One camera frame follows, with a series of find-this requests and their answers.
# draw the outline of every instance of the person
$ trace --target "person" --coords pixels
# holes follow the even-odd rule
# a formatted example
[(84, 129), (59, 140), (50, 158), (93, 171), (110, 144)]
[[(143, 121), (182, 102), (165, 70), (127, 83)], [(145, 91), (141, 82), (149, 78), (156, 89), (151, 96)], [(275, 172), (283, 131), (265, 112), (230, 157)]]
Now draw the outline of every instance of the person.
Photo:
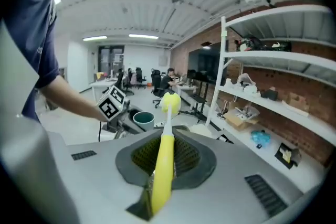
[(132, 69), (131, 68), (128, 68), (127, 76), (128, 76), (128, 78), (130, 79), (130, 82), (131, 82), (131, 79), (132, 79)]
[(164, 93), (169, 92), (174, 93), (173, 90), (170, 90), (169, 87), (176, 86), (178, 83), (175, 81), (175, 70), (174, 68), (168, 68), (167, 75), (165, 75), (160, 83), (160, 88), (164, 89)]
[[(4, 23), (18, 49), (39, 75), (35, 88), (67, 111), (106, 121), (96, 104), (84, 99), (59, 74), (54, 52), (56, 17), (54, 0), (16, 0), (5, 14)], [(33, 90), (22, 114), (39, 122)]]

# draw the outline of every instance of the glass door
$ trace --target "glass door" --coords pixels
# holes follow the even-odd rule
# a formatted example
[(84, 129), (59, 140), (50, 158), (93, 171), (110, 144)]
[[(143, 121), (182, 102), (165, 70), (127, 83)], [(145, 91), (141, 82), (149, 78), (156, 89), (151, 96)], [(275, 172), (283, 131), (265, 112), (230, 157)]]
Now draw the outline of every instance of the glass door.
[(113, 70), (115, 77), (124, 65), (124, 46), (103, 46), (98, 49), (98, 72), (106, 72), (108, 75)]
[(110, 47), (99, 47), (99, 72), (110, 74)]

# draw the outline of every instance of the shelving unit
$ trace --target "shelving unit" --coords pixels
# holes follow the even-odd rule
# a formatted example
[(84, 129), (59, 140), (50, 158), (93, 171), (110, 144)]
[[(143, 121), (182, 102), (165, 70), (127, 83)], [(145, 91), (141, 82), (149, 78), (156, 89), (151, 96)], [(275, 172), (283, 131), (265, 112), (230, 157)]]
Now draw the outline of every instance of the shelving unit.
[[(282, 51), (225, 52), (228, 27), (232, 28), (242, 36), (250, 34), (261, 40), (302, 40), (303, 42), (319, 44), (317, 46), (336, 47), (335, 35), (332, 30), (332, 26), (334, 25), (332, 12), (328, 8), (318, 5), (296, 5), (272, 8), (262, 12), (252, 13), (229, 22), (226, 22), (226, 18), (222, 17), (221, 22), (220, 62), (216, 87), (206, 125), (209, 125), (210, 121), (212, 121), (220, 129), (225, 129), (267, 163), (286, 175), (302, 191), (308, 191), (323, 180), (324, 168), (322, 165), (318, 164), (315, 160), (302, 152), (303, 158), (299, 166), (287, 169), (280, 161), (277, 161), (274, 155), (281, 142), (284, 142), (288, 146), (295, 146), (290, 145), (288, 141), (285, 141), (277, 134), (267, 130), (271, 134), (271, 145), (268, 149), (261, 148), (261, 150), (259, 150), (256, 148), (255, 143), (250, 140), (250, 132), (252, 130), (260, 130), (260, 128), (266, 130), (265, 128), (260, 125), (254, 125), (239, 132), (224, 120), (217, 117), (215, 107), (218, 94), (220, 91), (223, 91), (285, 116), (336, 146), (336, 129), (326, 122), (323, 122), (312, 115), (305, 117), (298, 114), (286, 108), (281, 102), (256, 98), (244, 92), (235, 91), (233, 88), (220, 85), (223, 69), (226, 68), (231, 61), (235, 60), (241, 62), (243, 67), (264, 68), (292, 73), (317, 80), (336, 88), (336, 62), (332, 60), (308, 54)], [(301, 27), (297, 31), (300, 32), (300, 34), (293, 31), (294, 27), (292, 26), (297, 26), (297, 24), (300, 24)], [(224, 64), (225, 58), (230, 58), (226, 64)], [(307, 182), (306, 178), (313, 179), (311, 182)]]
[[(305, 153), (302, 153), (302, 160), (298, 167), (293, 166), (291, 169), (288, 169), (278, 159), (276, 159), (274, 155), (276, 154), (281, 143), (285, 143), (286, 145), (293, 148), (295, 146), (291, 145), (288, 141), (285, 141), (279, 135), (271, 132), (269, 129), (256, 124), (243, 130), (242, 132), (239, 132), (227, 124), (224, 120), (218, 118), (216, 113), (212, 116), (212, 119), (214, 124), (216, 124), (219, 128), (227, 130), (255, 154), (261, 157), (265, 162), (287, 176), (303, 193), (317, 186), (323, 180), (323, 166)], [(256, 143), (250, 138), (250, 133), (254, 130), (265, 130), (265, 132), (271, 134), (272, 139), (270, 140), (270, 144), (266, 147), (257, 149)]]
[(320, 137), (324, 138), (332, 145), (336, 146), (336, 129), (317, 117), (314, 117), (312, 115), (309, 115), (308, 117), (303, 116), (292, 110), (289, 110), (281, 102), (272, 101), (262, 97), (254, 97), (226, 86), (220, 86), (219, 90), (243, 98), (254, 104), (263, 106), (264, 108), (272, 110), (292, 121), (295, 121), (301, 126), (311, 130)]
[(292, 73), (336, 88), (336, 62), (326, 58), (285, 51), (227, 52), (225, 57), (243, 63), (244, 67)]

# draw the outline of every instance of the brick wall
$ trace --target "brick wall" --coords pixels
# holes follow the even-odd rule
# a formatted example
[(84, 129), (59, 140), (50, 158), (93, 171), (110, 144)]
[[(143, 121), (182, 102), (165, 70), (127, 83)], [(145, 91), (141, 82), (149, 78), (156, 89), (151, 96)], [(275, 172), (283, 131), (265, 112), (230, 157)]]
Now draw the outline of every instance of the brick wall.
[[(220, 28), (220, 25), (216, 25), (173, 49), (171, 54), (171, 66), (179, 73), (186, 73), (189, 52), (201, 48), (200, 44), (206, 41), (213, 44), (220, 42)], [(228, 30), (227, 39), (229, 41), (229, 51), (235, 51), (234, 40), (239, 38), (240, 36), (233, 30)], [(336, 60), (336, 49), (327, 46), (293, 42), (292, 51)], [(228, 66), (227, 77), (231, 78), (233, 83), (235, 83), (239, 76), (239, 71), (240, 64), (232, 62)], [(272, 86), (276, 87), (279, 92), (279, 99), (285, 99), (289, 92), (294, 92), (306, 97), (310, 105), (309, 113), (336, 127), (336, 91), (334, 88), (315, 80), (284, 72), (257, 68), (244, 68), (244, 72), (248, 73), (252, 80), (257, 83), (259, 90), (267, 90)], [(209, 105), (212, 101), (214, 88), (213, 85), (209, 85), (207, 94)], [(220, 92), (217, 104), (221, 106), (224, 104), (225, 100), (232, 101), (233, 96)], [(331, 154), (334, 150), (334, 147), (329, 142), (286, 117), (266, 108), (260, 106), (256, 107), (260, 111), (260, 123), (263, 126), (298, 146), (301, 150), (305, 151), (324, 166), (329, 164)]]

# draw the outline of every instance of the ceiling light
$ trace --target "ceiling light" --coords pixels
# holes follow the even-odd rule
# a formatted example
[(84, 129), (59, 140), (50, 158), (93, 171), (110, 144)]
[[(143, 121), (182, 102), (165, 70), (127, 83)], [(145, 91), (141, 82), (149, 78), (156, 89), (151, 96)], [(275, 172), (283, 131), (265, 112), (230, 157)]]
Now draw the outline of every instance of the ceiling light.
[(86, 37), (86, 38), (83, 38), (83, 41), (92, 41), (92, 40), (99, 40), (99, 39), (107, 39), (107, 36)]
[(151, 38), (151, 39), (158, 39), (159, 38), (159, 37), (155, 37), (155, 36), (137, 35), (137, 34), (129, 34), (129, 37), (141, 37), (141, 38)]
[(55, 1), (55, 5), (59, 4), (62, 0), (54, 0)]
[(206, 41), (206, 42), (202, 43), (201, 46), (202, 46), (202, 47), (205, 47), (205, 46), (209, 46), (209, 45), (211, 45), (211, 44), (212, 44), (211, 42)]

